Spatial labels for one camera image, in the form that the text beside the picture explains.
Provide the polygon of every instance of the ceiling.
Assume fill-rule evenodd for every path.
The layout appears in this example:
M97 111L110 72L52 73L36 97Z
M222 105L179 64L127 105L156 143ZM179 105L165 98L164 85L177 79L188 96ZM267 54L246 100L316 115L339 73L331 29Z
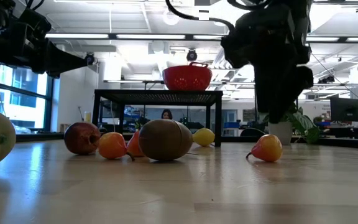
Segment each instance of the ceiling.
M17 2L16 14L25 8L25 0ZM159 34L226 34L227 28L209 21L189 21L171 15L164 0L149 1L114 1L109 3L85 3L86 1L46 0L37 9L52 24L53 32L69 33L159 33ZM230 6L225 0L216 1L209 7L195 6L195 0L173 0L174 6L181 12L197 15L199 9L208 9L211 17L219 17L232 23L245 11ZM313 5L310 12L313 35L348 35L358 36L358 6L322 6ZM150 75L158 70L154 56L149 54L152 41L130 40L60 40L56 44L65 44L76 49L76 54L83 55L89 47L101 46L108 49L115 46L125 61L122 76ZM219 42L167 41L165 61L167 66L186 64L187 50L194 48L198 60L219 65L217 59L223 60ZM349 68L358 63L358 44L311 44L311 49L318 59L312 56L309 67L313 70L316 81L329 71L336 76L346 78ZM103 61L108 55L95 54ZM214 71L215 77L224 77L221 70ZM250 82L250 78L240 80Z

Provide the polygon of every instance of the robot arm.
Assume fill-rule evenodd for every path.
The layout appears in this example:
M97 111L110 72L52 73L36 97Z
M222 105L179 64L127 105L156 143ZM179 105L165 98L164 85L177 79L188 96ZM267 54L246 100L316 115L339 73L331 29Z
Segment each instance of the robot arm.
M227 1L250 12L235 25L223 22L229 28L229 34L221 41L225 58L234 68L248 63L254 66L258 111L269 113L270 122L277 123L299 94L313 86L312 71L299 66L310 59L306 36L310 31L312 0L250 0L255 3L253 6ZM166 3L177 16L198 20L176 11L169 0Z

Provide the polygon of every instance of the table surface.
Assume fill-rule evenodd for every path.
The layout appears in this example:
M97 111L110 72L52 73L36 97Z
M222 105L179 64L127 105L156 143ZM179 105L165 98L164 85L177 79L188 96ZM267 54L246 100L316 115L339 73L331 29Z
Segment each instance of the table surface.
M222 91L95 90L95 93L115 103L126 105L211 106L223 96Z
M0 162L0 223L358 223L357 149L293 144L265 163L245 160L253 145L159 163L17 144Z

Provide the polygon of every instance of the potted plant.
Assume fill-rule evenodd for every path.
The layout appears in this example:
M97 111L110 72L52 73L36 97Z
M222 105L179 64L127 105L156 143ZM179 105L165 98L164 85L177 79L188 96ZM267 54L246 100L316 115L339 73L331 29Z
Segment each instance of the potted plant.
M268 123L269 115L264 118L264 121ZM294 103L284 114L278 124L268 123L269 134L276 135L283 145L291 144L293 128L305 137L308 144L315 143L319 138L319 129L317 126L310 120L309 117L303 115L302 107L297 110Z

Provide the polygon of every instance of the woman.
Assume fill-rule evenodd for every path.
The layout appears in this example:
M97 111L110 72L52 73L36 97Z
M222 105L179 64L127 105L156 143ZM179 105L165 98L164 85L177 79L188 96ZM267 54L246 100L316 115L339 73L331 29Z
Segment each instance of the woman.
M169 109L165 109L162 111L161 119L172 119L172 113Z

